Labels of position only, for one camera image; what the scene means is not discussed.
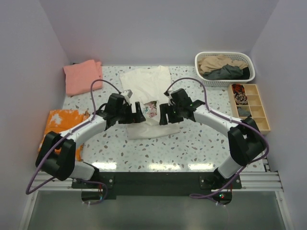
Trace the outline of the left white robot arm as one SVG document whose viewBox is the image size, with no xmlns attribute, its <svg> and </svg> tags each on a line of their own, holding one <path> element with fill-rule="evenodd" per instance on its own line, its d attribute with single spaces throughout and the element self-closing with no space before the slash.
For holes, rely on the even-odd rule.
<svg viewBox="0 0 307 230">
<path fill-rule="evenodd" d="M 93 181 L 99 170 L 89 163 L 76 161 L 77 148 L 116 123 L 136 124 L 144 121 L 139 102 L 131 104 L 128 96 L 113 93 L 107 103 L 85 121 L 60 133 L 47 133 L 35 165 L 38 170 L 60 181 L 68 178 Z"/>
</svg>

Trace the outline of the white floral print t-shirt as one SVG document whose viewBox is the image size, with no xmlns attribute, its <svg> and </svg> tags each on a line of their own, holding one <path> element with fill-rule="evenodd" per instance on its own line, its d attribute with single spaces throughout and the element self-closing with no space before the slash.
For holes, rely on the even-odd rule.
<svg viewBox="0 0 307 230">
<path fill-rule="evenodd" d="M 152 69 L 135 69 L 120 76 L 123 90 L 131 90 L 130 102 L 135 109 L 139 102 L 145 121 L 127 125 L 128 139 L 158 138 L 180 132 L 177 123 L 159 125 L 161 104 L 168 102 L 164 95 L 171 84 L 168 67 L 158 66 Z"/>
</svg>

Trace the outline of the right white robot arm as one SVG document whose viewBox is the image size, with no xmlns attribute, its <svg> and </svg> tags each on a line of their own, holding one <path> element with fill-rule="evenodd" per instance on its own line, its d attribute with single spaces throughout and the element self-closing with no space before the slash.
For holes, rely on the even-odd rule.
<svg viewBox="0 0 307 230">
<path fill-rule="evenodd" d="M 267 149 L 263 135 L 252 118 L 232 118 L 213 110 L 205 101 L 191 100 L 184 89 L 164 94 L 168 102 L 160 105 L 160 125 L 188 119 L 205 124 L 227 137 L 229 157 L 205 179 L 212 189 L 224 186 L 239 170 Z"/>
</svg>

